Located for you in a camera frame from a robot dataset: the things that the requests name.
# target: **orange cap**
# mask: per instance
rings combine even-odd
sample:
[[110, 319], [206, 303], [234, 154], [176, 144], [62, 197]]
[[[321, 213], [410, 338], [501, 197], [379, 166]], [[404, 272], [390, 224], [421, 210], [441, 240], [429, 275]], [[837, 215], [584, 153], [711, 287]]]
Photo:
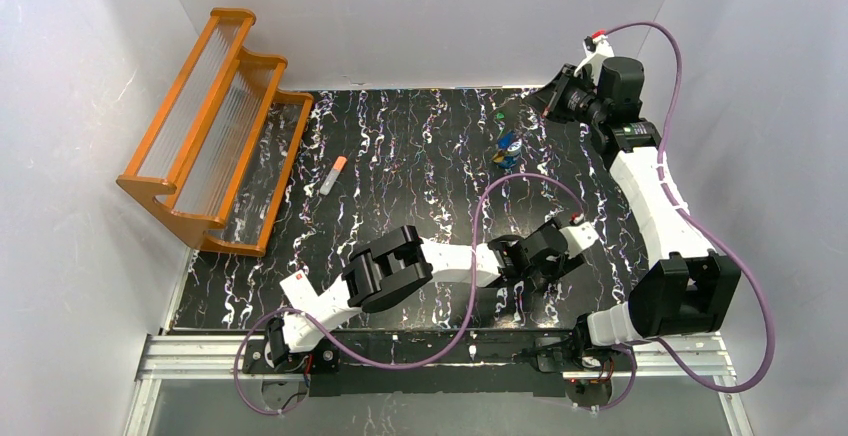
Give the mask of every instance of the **orange cap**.
[[336, 164], [333, 165], [333, 169], [335, 169], [336, 171], [341, 171], [342, 168], [344, 168], [345, 163], [347, 163], [347, 158], [345, 158], [344, 156], [339, 156], [338, 159], [336, 159]]

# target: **wooden shelf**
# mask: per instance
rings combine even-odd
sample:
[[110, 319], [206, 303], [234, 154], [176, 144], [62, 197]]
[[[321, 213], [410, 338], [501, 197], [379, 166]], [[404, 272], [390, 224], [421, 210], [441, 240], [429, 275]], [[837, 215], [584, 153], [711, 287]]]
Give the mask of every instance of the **wooden shelf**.
[[[262, 256], [306, 129], [313, 98], [277, 89], [288, 62], [243, 47], [256, 21], [245, 9], [216, 8], [117, 183], [188, 246]], [[270, 203], [250, 212], [256, 237], [238, 237], [234, 202], [255, 160], [271, 105], [299, 108]]]

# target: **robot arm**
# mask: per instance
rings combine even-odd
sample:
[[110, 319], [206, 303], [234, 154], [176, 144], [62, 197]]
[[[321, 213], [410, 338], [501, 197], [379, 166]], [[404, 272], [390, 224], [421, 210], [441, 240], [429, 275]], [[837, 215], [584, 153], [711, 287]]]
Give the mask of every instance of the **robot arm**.
[[[587, 53], [592, 49], [588, 42], [598, 34], [586, 39]], [[717, 254], [666, 198], [662, 185], [686, 209], [668, 168], [659, 180], [660, 135], [639, 116], [644, 68], [635, 59], [611, 54], [611, 48], [598, 46], [587, 60], [593, 68], [600, 66], [599, 74], [581, 70], [583, 63], [565, 65], [554, 81], [528, 97], [543, 114], [549, 111], [552, 121], [589, 126], [594, 149], [630, 204], [650, 261], [651, 269], [627, 303], [578, 319], [573, 331], [578, 353], [656, 336], [717, 331], [741, 276], [736, 264]], [[557, 105], [548, 110], [548, 101]]]
[[[583, 263], [581, 254], [598, 240], [592, 225], [575, 215], [568, 224], [553, 218], [526, 238], [504, 236], [477, 247], [477, 286], [520, 277], [527, 269], [559, 278]], [[470, 282], [471, 246], [423, 240], [403, 226], [354, 249], [350, 264], [320, 296], [303, 271], [280, 282], [292, 307], [337, 328], [359, 313], [384, 311], [428, 282]], [[271, 361], [308, 352], [323, 334], [303, 316], [287, 314], [266, 332]]]

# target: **black bracket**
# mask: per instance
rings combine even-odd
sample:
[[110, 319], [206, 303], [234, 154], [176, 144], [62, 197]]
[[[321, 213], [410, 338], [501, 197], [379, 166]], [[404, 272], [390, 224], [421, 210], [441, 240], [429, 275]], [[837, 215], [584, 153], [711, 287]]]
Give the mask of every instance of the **black bracket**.
[[415, 226], [402, 226], [358, 248], [342, 279], [350, 290], [350, 307], [376, 313], [400, 303], [433, 279]]
[[517, 355], [518, 358], [527, 360], [542, 373], [585, 369], [582, 363], [584, 356], [592, 356], [598, 360], [611, 358], [615, 351], [592, 345], [587, 318], [588, 314], [578, 317], [574, 328], [566, 336], [536, 338], [533, 347], [522, 350]]
[[265, 338], [262, 342], [260, 354], [265, 352], [265, 343], [267, 342], [270, 350], [268, 357], [275, 368], [282, 366], [289, 357], [289, 347], [283, 339], [284, 324], [282, 316], [277, 316], [271, 318], [265, 325]]
[[741, 275], [727, 256], [684, 258], [672, 253], [630, 293], [633, 327], [645, 338], [718, 331]]
[[569, 257], [563, 227], [559, 218], [551, 218], [526, 238], [510, 235], [490, 241], [487, 247], [498, 258], [501, 276], [510, 281], [538, 271], [542, 282], [551, 282], [583, 264], [582, 255]]
[[[273, 331], [278, 332], [282, 338], [282, 327], [277, 327]], [[307, 370], [307, 361], [312, 358], [309, 364], [309, 374], [329, 374], [339, 371], [339, 359], [341, 353], [339, 348], [333, 345], [326, 338], [318, 342], [315, 349], [307, 353], [289, 353], [286, 349], [284, 352], [274, 350], [273, 343], [271, 352], [266, 354], [266, 342], [269, 341], [266, 332], [265, 339], [252, 339], [244, 348], [244, 360], [242, 362], [242, 371], [245, 374], [302, 374]]]

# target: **white wall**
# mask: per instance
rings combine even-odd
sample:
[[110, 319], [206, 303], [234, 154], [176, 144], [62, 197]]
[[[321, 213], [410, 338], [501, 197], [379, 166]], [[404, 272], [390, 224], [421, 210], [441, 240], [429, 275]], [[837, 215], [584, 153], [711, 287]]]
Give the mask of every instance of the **white wall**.
[[0, 433], [123, 429], [184, 246], [115, 184], [197, 38], [178, 0], [0, 0]]
[[[666, 0], [657, 21], [684, 54], [669, 159], [690, 207], [755, 268], [777, 315], [777, 353], [743, 395], [757, 434], [842, 434], [848, 406], [848, 0]], [[656, 122], [672, 54], [652, 34], [645, 113]], [[742, 378], [763, 351], [740, 284], [724, 333]]]
[[[201, 28], [211, 6], [258, 22], [247, 46], [283, 54], [296, 89], [544, 84], [580, 41], [652, 19], [663, 0], [180, 0]], [[635, 54], [645, 31], [618, 38]]]

